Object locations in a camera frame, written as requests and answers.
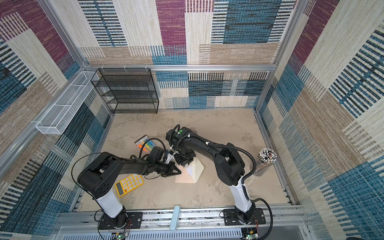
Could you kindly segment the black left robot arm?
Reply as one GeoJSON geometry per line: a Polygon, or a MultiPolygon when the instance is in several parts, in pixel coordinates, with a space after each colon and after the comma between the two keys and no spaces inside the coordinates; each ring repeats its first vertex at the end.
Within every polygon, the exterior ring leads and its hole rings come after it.
{"type": "Polygon", "coordinates": [[[131,184],[118,187],[116,184],[130,175],[148,176],[156,173],[167,178],[182,172],[173,161],[165,146],[153,147],[147,154],[118,157],[108,152],[96,153],[96,158],[78,176],[71,174],[74,183],[89,194],[99,205],[102,216],[97,220],[99,230],[125,230],[135,224],[126,208],[118,200],[118,195],[126,195],[133,190],[131,184]]]}

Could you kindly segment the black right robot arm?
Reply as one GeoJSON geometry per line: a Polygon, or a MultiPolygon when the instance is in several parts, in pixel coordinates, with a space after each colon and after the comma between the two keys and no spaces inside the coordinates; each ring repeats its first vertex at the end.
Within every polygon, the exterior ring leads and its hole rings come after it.
{"type": "Polygon", "coordinates": [[[243,235],[242,239],[264,240],[270,235],[274,224],[272,209],[262,198],[252,200],[245,185],[245,180],[257,169],[256,159],[249,152],[231,143],[225,145],[214,143],[197,135],[191,129],[181,128],[180,125],[176,125],[166,133],[166,140],[175,153],[176,163],[183,167],[194,160],[196,153],[213,161],[218,178],[230,187],[235,200],[233,209],[223,210],[226,225],[265,224],[263,210],[255,205],[256,202],[262,202],[270,214],[270,225],[267,232],[256,237],[259,234],[258,230],[250,230],[243,235]]]}

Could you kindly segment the pink envelope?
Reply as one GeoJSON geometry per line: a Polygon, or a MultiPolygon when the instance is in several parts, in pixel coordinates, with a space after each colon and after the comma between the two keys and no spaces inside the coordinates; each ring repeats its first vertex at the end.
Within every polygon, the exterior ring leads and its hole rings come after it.
{"type": "Polygon", "coordinates": [[[193,161],[189,164],[186,164],[184,167],[177,165],[177,168],[182,172],[175,178],[175,183],[178,184],[197,183],[204,170],[203,164],[197,157],[194,157],[193,161]]]}

